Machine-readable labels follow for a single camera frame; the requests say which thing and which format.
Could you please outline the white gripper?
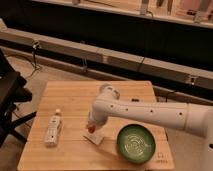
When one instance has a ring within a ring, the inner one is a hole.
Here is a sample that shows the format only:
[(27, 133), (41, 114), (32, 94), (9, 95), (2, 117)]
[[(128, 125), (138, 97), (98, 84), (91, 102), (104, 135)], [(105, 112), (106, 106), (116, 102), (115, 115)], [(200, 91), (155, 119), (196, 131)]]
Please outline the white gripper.
[(107, 117), (104, 115), (98, 115), (95, 112), (90, 111), (88, 114), (88, 124), (94, 124), (97, 129), (100, 129), (107, 123)]

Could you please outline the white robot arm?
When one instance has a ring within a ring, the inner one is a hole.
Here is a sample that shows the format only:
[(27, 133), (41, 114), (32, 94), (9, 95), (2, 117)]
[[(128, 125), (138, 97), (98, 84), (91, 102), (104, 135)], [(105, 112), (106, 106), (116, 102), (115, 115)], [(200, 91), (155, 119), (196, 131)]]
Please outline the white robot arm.
[(109, 117), (119, 117), (213, 139), (213, 106), (177, 102), (133, 102), (120, 100), (119, 97), (115, 87), (110, 84), (101, 85), (99, 94), (92, 102), (88, 123), (102, 127)]

